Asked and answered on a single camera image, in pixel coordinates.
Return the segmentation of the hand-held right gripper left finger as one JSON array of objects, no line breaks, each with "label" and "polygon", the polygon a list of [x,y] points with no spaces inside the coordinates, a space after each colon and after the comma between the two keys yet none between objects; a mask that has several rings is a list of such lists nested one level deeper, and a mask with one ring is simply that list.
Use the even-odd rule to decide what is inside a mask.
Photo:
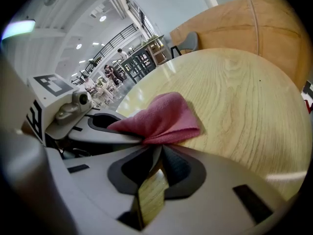
[{"label": "hand-held right gripper left finger", "polygon": [[134,146],[92,157],[62,160],[59,152],[47,148],[53,186],[65,206],[60,235],[159,235],[160,226],[140,225],[135,194],[120,193],[108,178],[114,162],[142,152],[156,164],[160,147]]}]

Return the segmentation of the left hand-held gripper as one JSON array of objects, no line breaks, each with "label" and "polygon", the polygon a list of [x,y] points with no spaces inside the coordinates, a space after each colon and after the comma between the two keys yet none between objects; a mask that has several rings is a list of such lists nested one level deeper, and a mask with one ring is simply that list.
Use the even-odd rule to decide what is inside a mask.
[{"label": "left hand-held gripper", "polygon": [[44,146],[49,146],[51,141],[61,140],[67,135],[72,141],[95,144],[142,142],[140,137],[106,128],[90,127],[89,121],[80,121],[84,115],[96,121],[119,121],[126,117],[111,110],[92,109],[87,92],[79,91],[77,86],[57,74],[29,77],[27,85],[34,93],[35,100],[26,119]]}]

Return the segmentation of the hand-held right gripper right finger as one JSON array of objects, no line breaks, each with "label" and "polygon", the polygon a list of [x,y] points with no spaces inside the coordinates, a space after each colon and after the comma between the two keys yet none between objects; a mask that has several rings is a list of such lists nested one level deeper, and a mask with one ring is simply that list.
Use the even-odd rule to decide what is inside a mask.
[{"label": "hand-held right gripper right finger", "polygon": [[296,201],[233,160],[174,145],[162,154],[170,186],[147,235],[275,234]]}]

